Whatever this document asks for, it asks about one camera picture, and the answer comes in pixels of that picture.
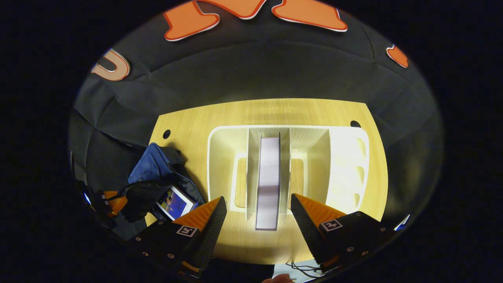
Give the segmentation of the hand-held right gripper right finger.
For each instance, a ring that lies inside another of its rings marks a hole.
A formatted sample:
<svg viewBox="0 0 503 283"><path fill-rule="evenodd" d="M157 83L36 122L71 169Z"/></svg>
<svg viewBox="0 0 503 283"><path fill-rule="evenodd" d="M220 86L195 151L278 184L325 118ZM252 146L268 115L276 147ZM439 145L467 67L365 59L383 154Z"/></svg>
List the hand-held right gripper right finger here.
<svg viewBox="0 0 503 283"><path fill-rule="evenodd" d="M397 230L362 211L349 214L303 195L291 195L291 212L322 272L343 270L388 245Z"/></svg>

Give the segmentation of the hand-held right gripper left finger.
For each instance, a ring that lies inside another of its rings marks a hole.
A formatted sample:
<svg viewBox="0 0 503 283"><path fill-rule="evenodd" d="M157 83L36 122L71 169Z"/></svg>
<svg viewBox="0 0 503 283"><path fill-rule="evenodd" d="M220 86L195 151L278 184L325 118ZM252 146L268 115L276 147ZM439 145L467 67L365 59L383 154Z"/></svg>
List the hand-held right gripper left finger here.
<svg viewBox="0 0 503 283"><path fill-rule="evenodd" d="M128 240L128 247L167 278L202 278L228 210L220 196L174 221L157 221Z"/></svg>

